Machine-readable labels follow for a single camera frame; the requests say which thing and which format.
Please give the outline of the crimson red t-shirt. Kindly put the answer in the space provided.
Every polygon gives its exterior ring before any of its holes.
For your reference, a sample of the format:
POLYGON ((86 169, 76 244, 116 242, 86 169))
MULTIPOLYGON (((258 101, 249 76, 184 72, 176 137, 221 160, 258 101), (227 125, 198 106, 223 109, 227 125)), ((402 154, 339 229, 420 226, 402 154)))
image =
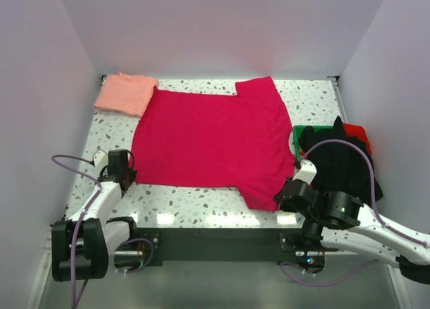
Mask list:
POLYGON ((271 77, 234 95, 155 89, 132 141, 136 182, 235 187, 252 210, 275 211, 294 172, 292 123, 271 77))

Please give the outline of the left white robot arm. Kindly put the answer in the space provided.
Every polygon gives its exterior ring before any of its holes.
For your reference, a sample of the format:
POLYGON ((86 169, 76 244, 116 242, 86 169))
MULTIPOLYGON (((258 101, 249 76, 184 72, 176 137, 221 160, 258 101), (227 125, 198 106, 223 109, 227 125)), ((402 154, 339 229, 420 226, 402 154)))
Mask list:
POLYGON ((119 246, 132 250, 139 242, 132 217, 110 216, 136 179, 134 156, 126 149, 99 150, 92 160, 57 154, 52 161, 94 183, 79 210, 52 225, 52 277, 54 281, 101 279, 119 246))

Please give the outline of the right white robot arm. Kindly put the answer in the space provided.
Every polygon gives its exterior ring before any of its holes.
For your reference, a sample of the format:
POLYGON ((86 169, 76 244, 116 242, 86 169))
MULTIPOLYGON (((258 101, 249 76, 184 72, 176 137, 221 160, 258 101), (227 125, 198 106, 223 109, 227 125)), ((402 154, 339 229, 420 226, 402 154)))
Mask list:
POLYGON ((337 249, 373 257, 403 277, 429 284, 429 235, 384 217, 341 191, 321 192, 299 179, 287 179, 274 197, 279 209, 304 217, 288 239, 304 252, 337 249))

